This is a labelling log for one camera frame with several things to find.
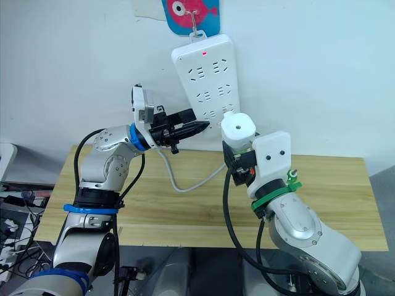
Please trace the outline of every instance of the wooden tabletop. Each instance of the wooden tabletop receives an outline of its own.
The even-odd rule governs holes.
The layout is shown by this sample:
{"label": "wooden tabletop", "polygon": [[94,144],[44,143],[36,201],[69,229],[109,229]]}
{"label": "wooden tabletop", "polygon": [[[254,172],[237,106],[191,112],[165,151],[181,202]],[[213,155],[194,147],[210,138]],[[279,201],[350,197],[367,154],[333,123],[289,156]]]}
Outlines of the wooden tabletop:
{"label": "wooden tabletop", "polygon": [[[81,159],[91,150],[85,147]],[[55,242],[67,215],[63,204],[72,204],[75,192],[73,156],[62,169],[41,224],[38,241]],[[222,163],[221,152],[183,150],[168,155],[179,187],[190,187],[209,176]],[[140,157],[132,160],[127,184],[135,177]],[[388,246],[361,158],[293,156],[303,187],[300,198],[314,209],[329,227],[350,238],[361,250],[387,251]],[[146,153],[146,168],[140,180],[125,197],[118,214],[121,245],[183,247],[233,247],[222,213],[225,169],[204,186],[189,192],[173,190],[167,169],[155,151]],[[230,188],[230,213],[244,247],[253,248],[259,221],[251,210],[246,186]],[[262,246],[275,248],[267,229]]]}

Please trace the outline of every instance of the electrical outlet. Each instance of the electrical outlet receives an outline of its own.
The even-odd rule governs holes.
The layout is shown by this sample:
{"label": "electrical outlet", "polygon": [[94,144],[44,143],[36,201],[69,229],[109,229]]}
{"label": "electrical outlet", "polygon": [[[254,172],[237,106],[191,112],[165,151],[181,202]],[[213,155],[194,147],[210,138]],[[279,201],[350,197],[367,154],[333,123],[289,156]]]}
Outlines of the electrical outlet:
{"label": "electrical outlet", "polygon": [[224,34],[195,41],[174,49],[172,60],[197,120],[210,122],[203,136],[218,138],[223,114],[240,111],[233,43]]}

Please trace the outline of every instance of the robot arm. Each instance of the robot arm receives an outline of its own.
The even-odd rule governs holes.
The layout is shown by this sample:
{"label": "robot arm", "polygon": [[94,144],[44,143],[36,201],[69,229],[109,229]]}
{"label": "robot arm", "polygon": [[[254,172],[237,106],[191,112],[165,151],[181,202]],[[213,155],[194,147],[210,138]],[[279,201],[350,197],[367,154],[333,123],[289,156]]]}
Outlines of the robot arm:
{"label": "robot arm", "polygon": [[247,185],[252,209],[265,218],[275,245],[296,258],[324,293],[358,295],[361,252],[295,193],[301,183],[296,170],[290,171],[290,135],[256,135],[254,123],[243,113],[226,113],[221,129],[225,163],[235,184]]}
{"label": "robot arm", "polygon": [[122,207],[120,194],[134,157],[148,149],[170,146],[178,153],[180,140],[208,125],[195,121],[192,109],[167,115],[162,106],[154,114],[141,86],[132,92],[135,123],[102,130],[84,159],[78,194],[60,232],[53,268],[34,275],[11,295],[84,296],[98,276],[115,263],[115,237],[110,232]]}

